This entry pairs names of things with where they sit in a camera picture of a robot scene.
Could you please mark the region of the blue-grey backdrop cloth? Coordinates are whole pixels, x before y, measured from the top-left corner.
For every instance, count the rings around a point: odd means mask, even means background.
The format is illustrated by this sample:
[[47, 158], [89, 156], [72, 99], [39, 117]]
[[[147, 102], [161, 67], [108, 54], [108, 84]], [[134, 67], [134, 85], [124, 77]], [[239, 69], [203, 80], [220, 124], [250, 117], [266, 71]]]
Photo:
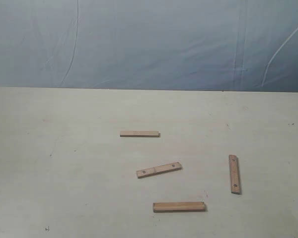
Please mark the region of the blue-grey backdrop cloth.
[[0, 0], [0, 86], [298, 92], [298, 0]]

